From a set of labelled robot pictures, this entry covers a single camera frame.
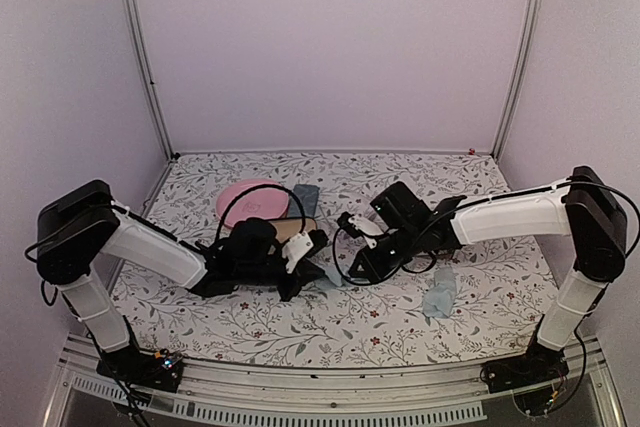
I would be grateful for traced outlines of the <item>light blue cleaning cloth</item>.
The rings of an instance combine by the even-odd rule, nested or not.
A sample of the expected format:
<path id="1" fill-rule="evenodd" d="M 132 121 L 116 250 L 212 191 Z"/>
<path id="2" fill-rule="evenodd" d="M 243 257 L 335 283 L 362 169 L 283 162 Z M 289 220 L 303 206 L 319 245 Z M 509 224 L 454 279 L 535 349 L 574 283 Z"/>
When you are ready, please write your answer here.
<path id="1" fill-rule="evenodd" d="M 340 287 L 344 287 L 346 282 L 343 280 L 342 276 L 338 273 L 338 271 L 331 266 L 319 266 L 324 269 L 327 279 L 317 280 L 312 282 L 315 287 L 318 287 L 321 290 L 331 290 L 337 289 Z"/>

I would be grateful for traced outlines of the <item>black beige glasses case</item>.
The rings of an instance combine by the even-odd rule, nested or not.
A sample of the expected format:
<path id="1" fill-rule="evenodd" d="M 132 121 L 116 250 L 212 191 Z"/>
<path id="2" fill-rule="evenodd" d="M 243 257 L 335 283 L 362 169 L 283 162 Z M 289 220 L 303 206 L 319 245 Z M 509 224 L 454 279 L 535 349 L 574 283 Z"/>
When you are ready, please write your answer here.
<path id="1" fill-rule="evenodd" d="M 269 220 L 271 226 L 276 229 L 276 242 L 278 245 L 284 245 L 291 237 L 300 232 L 302 226 L 302 218 L 279 218 Z M 314 219 L 307 218 L 305 221 L 304 231 L 312 240 L 317 235 L 317 223 Z"/>

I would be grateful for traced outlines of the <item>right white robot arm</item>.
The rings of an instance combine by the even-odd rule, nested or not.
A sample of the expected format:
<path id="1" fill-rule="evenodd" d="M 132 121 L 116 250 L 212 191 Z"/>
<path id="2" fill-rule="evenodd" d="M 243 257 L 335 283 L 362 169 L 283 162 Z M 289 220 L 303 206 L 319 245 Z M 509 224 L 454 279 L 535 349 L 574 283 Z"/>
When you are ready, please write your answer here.
<path id="1" fill-rule="evenodd" d="M 429 208 L 403 182 L 379 194 L 371 207 L 386 227 L 343 213 L 338 225 L 362 248 L 349 269 L 353 278 L 385 281 L 417 255 L 435 256 L 479 242 L 537 235 L 569 236 L 575 261 L 557 300 L 544 314 L 517 362 L 517 374 L 537 383 L 556 364 L 581 321 L 597 306 L 607 286 L 624 271 L 628 255 L 627 216 L 621 193 L 602 183 L 588 166 L 570 177 L 528 190 L 469 200 L 449 197 Z"/>

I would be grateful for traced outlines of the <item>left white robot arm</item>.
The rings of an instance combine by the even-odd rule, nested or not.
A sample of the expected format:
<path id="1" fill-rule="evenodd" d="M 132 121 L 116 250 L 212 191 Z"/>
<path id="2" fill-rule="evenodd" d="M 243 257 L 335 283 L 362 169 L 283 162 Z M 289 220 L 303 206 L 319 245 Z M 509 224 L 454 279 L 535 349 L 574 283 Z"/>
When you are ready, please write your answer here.
<path id="1" fill-rule="evenodd" d="M 128 381 L 148 373 L 124 316 L 118 313 L 91 265 L 100 254 L 145 268 L 201 298 L 228 295 L 240 286 L 272 286 L 289 301 L 324 272 L 312 257 L 328 244 L 326 233 L 306 217 L 280 238 L 275 222 L 250 217 L 209 246 L 190 244 L 132 213 L 93 180 L 44 207 L 37 240 L 24 256 L 43 282 L 56 287 L 72 311 L 110 354 L 111 366 Z"/>

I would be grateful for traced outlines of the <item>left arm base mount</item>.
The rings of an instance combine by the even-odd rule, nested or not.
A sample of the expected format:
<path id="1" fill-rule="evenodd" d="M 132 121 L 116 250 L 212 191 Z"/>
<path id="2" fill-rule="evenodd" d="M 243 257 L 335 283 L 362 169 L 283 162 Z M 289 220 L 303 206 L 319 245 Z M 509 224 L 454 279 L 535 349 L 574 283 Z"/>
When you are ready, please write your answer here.
<path id="1" fill-rule="evenodd" d="M 98 374 L 128 385 L 170 393 L 178 391 L 184 371 L 184 357 L 180 352 L 143 351 L 132 331 L 129 331 L 128 343 L 115 351 L 107 352 L 97 342 L 94 346 L 100 356 Z"/>

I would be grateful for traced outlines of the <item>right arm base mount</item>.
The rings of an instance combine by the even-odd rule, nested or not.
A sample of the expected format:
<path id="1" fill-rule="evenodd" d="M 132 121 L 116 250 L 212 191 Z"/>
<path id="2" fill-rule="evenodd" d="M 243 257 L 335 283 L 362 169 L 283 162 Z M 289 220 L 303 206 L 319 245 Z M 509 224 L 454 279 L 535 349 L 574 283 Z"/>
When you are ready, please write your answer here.
<path id="1" fill-rule="evenodd" d="M 490 393 L 528 387 L 559 379 L 569 373 L 564 349 L 553 350 L 543 346 L 534 331 L 524 353 L 491 360 L 481 366 L 480 380 Z"/>

